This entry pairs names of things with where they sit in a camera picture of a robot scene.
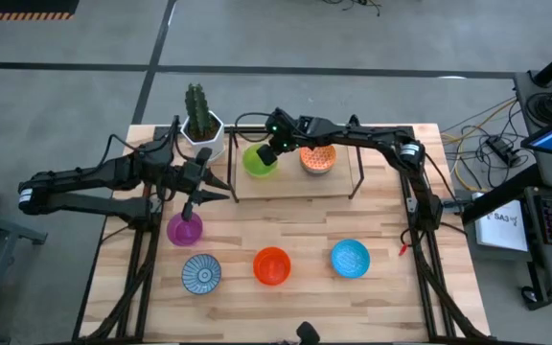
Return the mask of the black power brick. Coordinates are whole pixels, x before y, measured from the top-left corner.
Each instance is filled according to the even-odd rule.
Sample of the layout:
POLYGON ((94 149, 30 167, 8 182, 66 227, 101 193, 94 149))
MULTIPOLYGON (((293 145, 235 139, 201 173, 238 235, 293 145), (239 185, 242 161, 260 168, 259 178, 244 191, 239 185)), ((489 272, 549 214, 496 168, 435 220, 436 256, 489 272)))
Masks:
POLYGON ((486 139, 485 144, 506 166, 512 167, 517 161, 517 155, 501 137, 490 136, 486 139))

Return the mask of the black diagonal support beam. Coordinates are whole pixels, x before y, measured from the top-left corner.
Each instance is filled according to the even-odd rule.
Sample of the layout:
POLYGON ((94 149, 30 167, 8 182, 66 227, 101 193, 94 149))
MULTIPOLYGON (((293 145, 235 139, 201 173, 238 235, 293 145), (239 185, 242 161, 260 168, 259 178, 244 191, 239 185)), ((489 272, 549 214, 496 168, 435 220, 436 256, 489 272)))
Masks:
POLYGON ((474 222, 504 204, 518 199, 526 188, 539 185, 542 185, 540 168, 537 164, 533 164, 481 197, 474 199, 464 209, 461 215, 462 222, 464 225, 474 222))

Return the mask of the black-framed wooden shelf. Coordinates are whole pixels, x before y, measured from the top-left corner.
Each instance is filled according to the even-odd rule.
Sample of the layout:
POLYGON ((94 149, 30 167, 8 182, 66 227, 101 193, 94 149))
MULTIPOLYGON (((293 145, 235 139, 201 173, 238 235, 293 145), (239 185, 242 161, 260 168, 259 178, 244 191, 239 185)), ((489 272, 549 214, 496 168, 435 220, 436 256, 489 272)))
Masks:
POLYGON ((227 149, 227 183, 232 197, 243 199, 314 198, 346 196, 352 198, 364 180, 360 149, 335 146, 334 167, 319 175, 306 172, 298 151, 278 157, 268 175, 255 177, 243 167, 243 154, 257 143, 266 130, 260 126, 230 126, 227 149))

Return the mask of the purple plastic bowl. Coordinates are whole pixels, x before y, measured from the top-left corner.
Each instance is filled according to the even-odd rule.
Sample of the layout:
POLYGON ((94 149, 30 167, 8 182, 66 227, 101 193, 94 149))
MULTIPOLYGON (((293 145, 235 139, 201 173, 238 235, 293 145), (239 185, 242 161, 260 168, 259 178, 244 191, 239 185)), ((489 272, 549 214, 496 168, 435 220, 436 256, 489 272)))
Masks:
POLYGON ((174 215, 166 229, 169 241, 177 246, 193 245, 201 238, 202 233, 203 222, 196 213, 192 213, 190 220, 184 220, 181 213, 174 215))

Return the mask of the orange plastic bowl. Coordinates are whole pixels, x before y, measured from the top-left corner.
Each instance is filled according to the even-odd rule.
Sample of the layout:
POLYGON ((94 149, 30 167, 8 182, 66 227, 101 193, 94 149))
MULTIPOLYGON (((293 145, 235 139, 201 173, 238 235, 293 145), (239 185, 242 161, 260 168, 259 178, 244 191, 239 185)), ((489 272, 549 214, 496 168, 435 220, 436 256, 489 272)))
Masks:
POLYGON ((262 284, 278 286, 291 272, 291 261, 287 252, 270 246, 260 250, 253 260, 253 273, 262 284))

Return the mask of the grey equipment cart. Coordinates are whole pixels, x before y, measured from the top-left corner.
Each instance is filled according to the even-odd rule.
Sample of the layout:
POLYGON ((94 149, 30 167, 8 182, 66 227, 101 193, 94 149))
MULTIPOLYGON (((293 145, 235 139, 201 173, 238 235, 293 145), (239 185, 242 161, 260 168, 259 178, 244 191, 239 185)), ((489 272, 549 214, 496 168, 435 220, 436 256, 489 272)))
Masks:
MULTIPOLYGON (((528 136, 552 124, 552 81, 540 87, 533 83, 532 74, 518 73, 514 77, 517 101, 523 114, 528 136)), ((534 151, 540 168, 542 185, 529 187, 518 199, 524 218, 525 235, 532 260, 527 263, 532 287, 538 302, 527 305, 536 310, 552 303, 552 244, 544 241, 540 227, 536 196, 552 196, 552 154, 534 151)))

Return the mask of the striped-inside red-outside ceramic bowl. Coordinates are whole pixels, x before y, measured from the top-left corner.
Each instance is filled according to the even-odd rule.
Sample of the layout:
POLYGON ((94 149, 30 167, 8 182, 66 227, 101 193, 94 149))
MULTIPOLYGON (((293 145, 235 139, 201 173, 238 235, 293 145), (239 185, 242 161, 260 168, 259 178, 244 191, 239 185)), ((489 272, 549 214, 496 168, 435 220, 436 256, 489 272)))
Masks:
POLYGON ((219 284, 221 266, 210 254, 197 254, 191 257, 182 268, 183 287, 192 294, 203 295, 212 292, 219 284))

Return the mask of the green column cactus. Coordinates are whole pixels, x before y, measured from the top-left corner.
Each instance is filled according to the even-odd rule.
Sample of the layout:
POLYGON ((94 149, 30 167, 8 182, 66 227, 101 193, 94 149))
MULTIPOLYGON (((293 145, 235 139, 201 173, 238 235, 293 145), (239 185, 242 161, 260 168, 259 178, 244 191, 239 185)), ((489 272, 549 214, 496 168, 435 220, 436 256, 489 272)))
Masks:
POLYGON ((201 84, 188 85, 185 93, 185 105, 188 115, 187 133, 195 142, 211 139, 212 120, 206 96, 201 84))

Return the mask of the black mat with hazard stripe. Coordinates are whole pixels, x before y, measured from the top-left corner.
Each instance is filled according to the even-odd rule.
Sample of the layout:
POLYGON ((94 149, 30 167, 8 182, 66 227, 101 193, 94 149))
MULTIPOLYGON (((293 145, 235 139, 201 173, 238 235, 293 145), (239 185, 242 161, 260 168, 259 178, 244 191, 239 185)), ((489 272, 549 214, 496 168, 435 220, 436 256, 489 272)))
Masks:
POLYGON ((0 0, 0 21, 68 20, 80 0, 0 0))

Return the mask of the white labelled box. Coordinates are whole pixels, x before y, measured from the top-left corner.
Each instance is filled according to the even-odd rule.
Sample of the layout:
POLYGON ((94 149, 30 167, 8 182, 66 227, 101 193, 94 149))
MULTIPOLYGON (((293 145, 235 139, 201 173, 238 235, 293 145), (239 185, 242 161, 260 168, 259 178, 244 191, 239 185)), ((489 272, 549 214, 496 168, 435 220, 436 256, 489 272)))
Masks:
POLYGON ((478 244, 528 251, 521 205, 518 200, 491 211, 474 222, 478 244))

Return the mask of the blue-inside orange-outside ceramic bowl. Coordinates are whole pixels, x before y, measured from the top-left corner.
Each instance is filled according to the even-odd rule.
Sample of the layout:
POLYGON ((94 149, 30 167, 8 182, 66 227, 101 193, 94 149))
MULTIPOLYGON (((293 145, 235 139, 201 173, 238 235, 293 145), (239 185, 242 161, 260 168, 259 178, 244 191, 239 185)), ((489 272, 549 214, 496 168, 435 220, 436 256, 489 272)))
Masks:
POLYGON ((371 257, 368 249, 354 239, 339 241, 331 251, 331 264, 341 277, 357 279, 369 269, 371 257))

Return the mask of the orange-inside teal-outside ceramic bowl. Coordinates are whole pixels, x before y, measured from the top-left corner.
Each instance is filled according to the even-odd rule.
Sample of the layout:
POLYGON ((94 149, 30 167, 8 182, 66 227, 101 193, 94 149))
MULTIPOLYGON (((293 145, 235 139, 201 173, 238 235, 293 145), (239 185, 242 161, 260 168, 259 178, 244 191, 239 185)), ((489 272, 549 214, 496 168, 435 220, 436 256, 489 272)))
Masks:
POLYGON ((337 159, 334 146, 317 147, 315 149, 300 148, 300 163, 307 173, 323 174, 329 172, 337 159))

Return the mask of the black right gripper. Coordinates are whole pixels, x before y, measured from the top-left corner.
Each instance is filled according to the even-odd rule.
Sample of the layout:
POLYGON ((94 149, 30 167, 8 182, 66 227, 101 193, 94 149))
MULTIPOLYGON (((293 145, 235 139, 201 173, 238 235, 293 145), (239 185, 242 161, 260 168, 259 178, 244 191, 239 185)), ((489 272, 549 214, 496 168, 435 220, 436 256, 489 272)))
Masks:
POLYGON ((282 108, 276 107, 269 115, 265 129, 271 135, 268 144, 257 149, 257 155, 265 166, 277 161, 276 153, 291 152, 308 145, 308 118, 293 119, 282 108))

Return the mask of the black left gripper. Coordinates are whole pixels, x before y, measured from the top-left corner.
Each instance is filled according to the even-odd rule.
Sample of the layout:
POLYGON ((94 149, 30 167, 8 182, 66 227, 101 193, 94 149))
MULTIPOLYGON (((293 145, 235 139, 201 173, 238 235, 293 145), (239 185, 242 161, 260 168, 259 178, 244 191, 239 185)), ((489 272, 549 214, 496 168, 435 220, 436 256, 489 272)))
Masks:
POLYGON ((222 190, 229 190, 227 183, 217 178, 207 163, 211 157, 212 150, 202 148, 195 158, 190 158, 183 164, 182 182, 184 193, 189 197, 185 202, 181 217, 183 220, 190 220, 193 215, 193 207, 205 202, 229 199, 229 195, 223 195, 207 190, 201 190, 200 184, 203 181, 206 185, 222 190))

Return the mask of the green plastic bowl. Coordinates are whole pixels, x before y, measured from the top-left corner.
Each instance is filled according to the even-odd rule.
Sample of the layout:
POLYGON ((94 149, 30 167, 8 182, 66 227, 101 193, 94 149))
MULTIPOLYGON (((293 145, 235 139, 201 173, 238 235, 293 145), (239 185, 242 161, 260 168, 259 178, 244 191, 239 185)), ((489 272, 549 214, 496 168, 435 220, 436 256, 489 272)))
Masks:
POLYGON ((244 170, 253 177, 267 177, 276 171, 278 162, 271 165, 265 165, 258 154, 258 149, 263 143, 257 143, 249 146, 242 154, 242 165, 244 170))

